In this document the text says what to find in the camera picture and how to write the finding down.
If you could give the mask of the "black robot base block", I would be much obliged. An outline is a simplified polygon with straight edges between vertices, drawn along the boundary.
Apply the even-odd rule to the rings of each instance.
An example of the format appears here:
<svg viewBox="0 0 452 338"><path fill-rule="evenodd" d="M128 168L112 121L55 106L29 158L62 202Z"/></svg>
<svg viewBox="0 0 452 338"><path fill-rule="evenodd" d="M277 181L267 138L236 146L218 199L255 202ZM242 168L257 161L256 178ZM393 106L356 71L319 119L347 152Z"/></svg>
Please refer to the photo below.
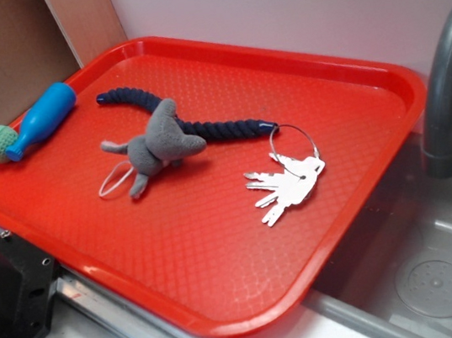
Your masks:
<svg viewBox="0 0 452 338"><path fill-rule="evenodd" d="M58 264L18 235L0 236L0 338L45 338Z"/></svg>

